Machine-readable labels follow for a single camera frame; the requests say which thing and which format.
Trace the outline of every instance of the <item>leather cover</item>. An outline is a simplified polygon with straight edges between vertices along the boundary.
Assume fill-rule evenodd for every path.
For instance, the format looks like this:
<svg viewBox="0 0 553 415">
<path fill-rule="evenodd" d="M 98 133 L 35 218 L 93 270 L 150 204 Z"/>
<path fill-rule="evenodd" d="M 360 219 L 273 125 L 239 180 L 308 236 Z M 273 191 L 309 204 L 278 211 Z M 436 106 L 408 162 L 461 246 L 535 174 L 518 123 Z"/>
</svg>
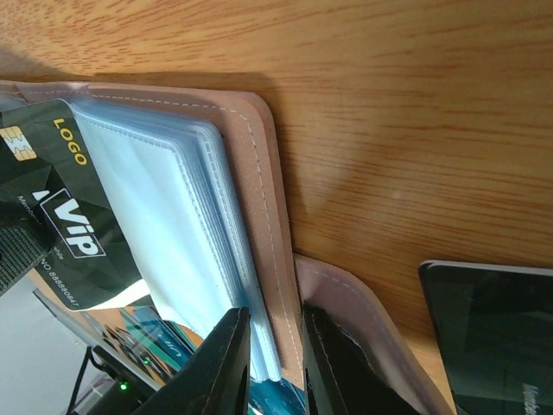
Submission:
<svg viewBox="0 0 553 415">
<path fill-rule="evenodd" d="M 269 108 L 257 95 L 107 83 L 8 81 L 0 81 L 0 93 L 29 103 L 84 95 L 211 121 L 225 140 L 284 377 L 303 386 L 297 276 L 302 300 L 325 309 L 353 335 L 361 348 L 376 358 L 386 380 L 405 400 L 422 414 L 452 413 L 365 284 L 334 266 L 293 256 L 275 127 Z"/>
<path fill-rule="evenodd" d="M 374 293 L 350 272 L 295 255 L 302 300 L 323 308 L 379 366 L 388 385 L 421 414 L 451 414 Z"/>
</svg>

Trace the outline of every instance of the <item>wooden table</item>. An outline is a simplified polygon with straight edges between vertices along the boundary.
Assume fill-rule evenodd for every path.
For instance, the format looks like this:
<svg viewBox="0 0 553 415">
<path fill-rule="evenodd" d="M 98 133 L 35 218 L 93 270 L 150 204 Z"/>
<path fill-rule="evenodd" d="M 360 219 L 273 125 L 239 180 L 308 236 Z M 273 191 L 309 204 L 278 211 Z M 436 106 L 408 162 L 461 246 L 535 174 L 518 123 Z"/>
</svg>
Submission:
<svg viewBox="0 0 553 415">
<path fill-rule="evenodd" d="M 0 75 L 249 90 L 294 248 L 378 295 L 448 394 L 424 259 L 551 266 L 553 2 L 4 0 Z"/>
</svg>

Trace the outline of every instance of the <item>card holder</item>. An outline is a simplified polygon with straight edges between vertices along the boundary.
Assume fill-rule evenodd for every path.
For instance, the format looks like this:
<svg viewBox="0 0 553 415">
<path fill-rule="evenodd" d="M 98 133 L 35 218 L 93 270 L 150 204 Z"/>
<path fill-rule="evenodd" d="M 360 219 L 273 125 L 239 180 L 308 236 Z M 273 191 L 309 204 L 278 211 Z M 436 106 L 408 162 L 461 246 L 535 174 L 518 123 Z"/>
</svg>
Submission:
<svg viewBox="0 0 553 415">
<path fill-rule="evenodd" d="M 422 415 L 453 414 L 374 293 L 350 272 L 295 255 L 302 300 L 351 335 L 387 385 Z"/>
<path fill-rule="evenodd" d="M 206 337 L 228 309 L 247 305 L 251 376 L 280 380 L 217 129 L 94 99 L 67 103 L 161 316 Z"/>
</svg>

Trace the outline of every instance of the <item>gold chip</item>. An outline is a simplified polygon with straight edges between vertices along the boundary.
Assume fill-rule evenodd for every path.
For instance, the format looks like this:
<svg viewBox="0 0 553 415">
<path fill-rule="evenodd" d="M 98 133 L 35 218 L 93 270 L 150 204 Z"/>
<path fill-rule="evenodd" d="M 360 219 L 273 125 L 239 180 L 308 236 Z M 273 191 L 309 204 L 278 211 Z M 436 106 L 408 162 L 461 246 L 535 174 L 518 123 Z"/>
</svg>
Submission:
<svg viewBox="0 0 553 415">
<path fill-rule="evenodd" d="M 19 127 L 8 127 L 0 129 L 0 136 L 6 142 L 13 155 L 20 162 L 36 158 L 36 153 L 23 135 Z"/>
</svg>

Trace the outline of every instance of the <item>white stitching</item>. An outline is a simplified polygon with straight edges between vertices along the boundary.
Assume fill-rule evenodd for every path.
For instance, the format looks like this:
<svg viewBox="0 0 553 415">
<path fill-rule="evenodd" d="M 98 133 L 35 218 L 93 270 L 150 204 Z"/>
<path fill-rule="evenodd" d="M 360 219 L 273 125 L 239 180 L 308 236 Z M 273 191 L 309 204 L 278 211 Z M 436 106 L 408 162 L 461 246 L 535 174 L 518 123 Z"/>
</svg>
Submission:
<svg viewBox="0 0 553 415">
<path fill-rule="evenodd" d="M 315 333 L 317 334 L 317 338 L 319 339 L 320 341 L 320 344 L 321 344 L 321 348 L 322 348 L 322 353 L 325 354 L 325 357 L 327 358 L 327 361 L 329 361 L 328 359 L 328 353 L 327 353 L 327 344 L 325 344 L 325 342 L 322 340 L 322 336 L 321 336 L 321 332 L 319 330 L 319 327 L 317 324 L 315 324 Z M 334 382 L 338 383 L 337 379 L 336 379 L 336 375 L 334 374 L 334 367 L 332 364 L 329 364 L 328 365 L 328 368 L 330 369 L 330 373 L 332 374 L 332 379 L 334 380 Z M 342 390 L 340 387 L 338 387 L 338 394 L 340 395 L 340 397 L 343 399 L 342 397 Z"/>
<path fill-rule="evenodd" d="M 367 301 L 365 301 L 365 299 L 363 298 L 363 296 L 361 296 L 361 294 L 355 290 L 351 285 L 349 284 L 346 284 L 342 281 L 340 281 L 339 279 L 337 278 L 334 278 L 334 277 L 331 277 L 329 275 L 327 275 L 325 272 L 318 272 L 318 271 L 311 271 L 313 272 L 314 274 L 318 274 L 318 275 L 321 275 L 325 278 L 328 278 L 328 279 L 331 279 L 332 281 L 334 281 L 336 284 L 340 284 L 340 285 L 343 285 L 344 287 L 346 287 L 348 290 L 350 290 L 354 296 L 356 296 L 361 305 L 364 306 L 367 314 L 372 318 L 372 320 L 376 323 L 376 326 L 378 328 L 378 331 L 380 331 L 380 333 L 382 334 L 382 336 L 384 337 L 386 343 L 388 344 L 388 346 L 390 347 L 390 350 L 392 352 L 392 354 L 396 357 L 396 359 L 398 360 L 398 363 L 399 363 L 399 366 L 401 367 L 402 371 L 404 372 L 404 374 L 406 374 L 408 377 L 410 377 L 412 379 L 411 376 L 408 375 L 409 372 L 412 372 L 412 369 L 409 369 L 408 367 L 410 367 L 410 364 L 407 360 L 405 360 L 405 356 L 403 356 L 402 354 L 400 354 L 396 347 L 394 346 L 394 341 L 391 339 L 390 335 L 388 333 L 385 332 L 385 330 L 380 326 L 380 324 L 378 324 L 378 319 L 376 317 L 376 314 L 377 314 L 377 311 L 376 310 L 372 310 L 372 307 L 369 306 L 369 303 Z M 365 327 L 361 326 L 361 330 L 363 331 L 363 333 L 365 333 L 367 335 L 367 332 L 366 332 L 366 329 Z M 422 387 L 420 385 L 420 382 L 416 381 L 416 382 L 409 382 L 409 385 L 410 387 L 418 390 L 420 393 L 422 393 L 424 395 L 424 398 L 425 400 L 422 400 L 420 399 L 420 402 L 421 404 L 423 404 L 425 407 L 428 407 L 428 403 L 430 403 L 430 406 L 434 406 L 434 404 L 432 403 L 432 397 L 429 395 L 429 391 L 425 388 L 425 387 Z"/>
<path fill-rule="evenodd" d="M 251 137 L 251 143 L 253 145 L 253 149 L 256 156 L 256 162 L 257 162 L 257 172 L 259 174 L 259 182 L 261 184 L 261 196 L 263 199 L 264 209 L 265 209 L 265 217 L 267 219 L 267 228 L 269 230 L 269 237 L 270 237 L 270 249 L 273 256 L 273 265 L 275 268 L 276 273 L 276 285 L 278 287 L 278 294 L 280 296 L 281 305 L 283 306 L 284 311 L 284 319 L 286 320 L 286 325 L 288 326 L 288 331 L 290 333 L 290 337 L 292 339 L 292 345 L 294 346 L 294 351 L 296 353 L 296 360 L 298 367 L 302 371 L 302 363 L 300 362 L 300 355 L 297 350 L 296 346 L 296 340 L 294 339 L 294 335 L 292 334 L 292 327 L 290 326 L 289 316 L 288 312 L 286 310 L 286 306 L 284 304 L 284 297 L 283 297 L 283 291 L 281 286 L 280 277 L 278 274 L 278 267 L 277 267 L 277 254 L 275 252 L 275 241 L 273 239 L 273 233 L 272 229 L 270 227 L 270 216 L 269 216 L 269 207 L 267 206 L 267 197 L 265 194 L 264 189 L 264 183 L 263 183 L 263 174 L 261 172 L 261 161 L 259 159 L 259 153 L 257 152 L 257 143 L 255 140 L 255 135 L 253 134 L 253 129 L 251 128 L 251 121 L 241 112 L 238 112 L 236 110 L 233 110 L 232 108 L 227 108 L 224 106 L 217 106 L 217 105 L 199 105 L 199 104 L 187 104 L 183 102 L 169 102 L 169 101 L 161 101 L 157 99 L 138 99 L 138 98 L 132 98 L 132 97 L 124 97 L 124 96 L 112 96 L 112 95 L 99 95 L 94 93 L 89 93 L 88 91 L 25 91 L 22 92 L 23 94 L 29 93 L 29 94 L 39 94 L 39 95 L 45 95 L 45 94 L 60 94 L 60 93 L 71 93 L 71 94 L 82 94 L 87 96 L 93 96 L 94 98 L 105 98 L 105 99 L 122 99 L 122 100 L 131 100 L 131 101 L 138 101 L 138 102 L 150 102 L 154 104 L 163 104 L 163 105 L 179 105 L 179 106 L 192 106 L 192 107 L 200 107 L 200 108 L 207 108 L 207 109 L 219 109 L 221 111 L 227 111 L 233 114 L 238 114 L 245 122 L 248 127 L 248 131 L 250 132 Z"/>
</svg>

